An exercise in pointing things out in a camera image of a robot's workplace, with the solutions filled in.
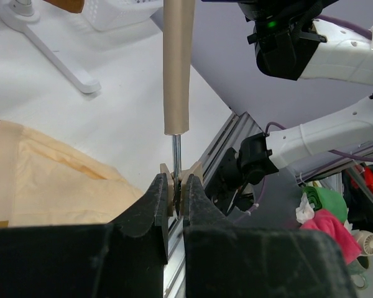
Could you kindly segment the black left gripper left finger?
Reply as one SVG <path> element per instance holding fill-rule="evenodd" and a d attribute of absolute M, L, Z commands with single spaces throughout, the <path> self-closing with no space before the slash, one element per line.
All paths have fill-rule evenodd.
<path fill-rule="evenodd" d="M 167 177 L 107 224 L 0 228 L 0 297 L 162 297 Z"/>

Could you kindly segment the cream beige underwear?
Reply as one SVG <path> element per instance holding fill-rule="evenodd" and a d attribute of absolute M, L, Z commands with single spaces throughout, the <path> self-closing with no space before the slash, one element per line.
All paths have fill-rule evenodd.
<path fill-rule="evenodd" d="M 117 169 L 0 120 L 0 228 L 106 224 L 141 196 Z"/>

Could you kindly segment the beige clip hanger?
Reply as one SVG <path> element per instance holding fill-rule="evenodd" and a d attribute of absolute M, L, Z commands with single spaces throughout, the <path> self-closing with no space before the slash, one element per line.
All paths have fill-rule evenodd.
<path fill-rule="evenodd" d="M 195 16 L 194 1 L 163 2 L 163 115 L 164 133 L 172 137 L 173 199 L 182 216 L 181 136 L 189 131 L 190 68 Z"/>

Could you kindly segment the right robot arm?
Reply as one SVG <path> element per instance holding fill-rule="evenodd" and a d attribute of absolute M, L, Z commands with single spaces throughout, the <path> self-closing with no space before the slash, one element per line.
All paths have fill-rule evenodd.
<path fill-rule="evenodd" d="M 373 1 L 338 1 L 323 14 L 348 20 L 361 27 L 373 25 Z M 339 111 L 373 91 L 372 86 L 330 79 L 289 81 L 262 74 L 248 45 L 253 22 L 247 23 L 236 3 L 197 1 L 195 50 L 197 62 L 220 98 L 237 114 L 248 112 L 263 129 L 270 121 L 285 127 L 317 119 Z M 260 207 L 245 221 L 294 218 L 300 203 L 299 187 L 288 169 L 266 179 L 265 197 Z"/>

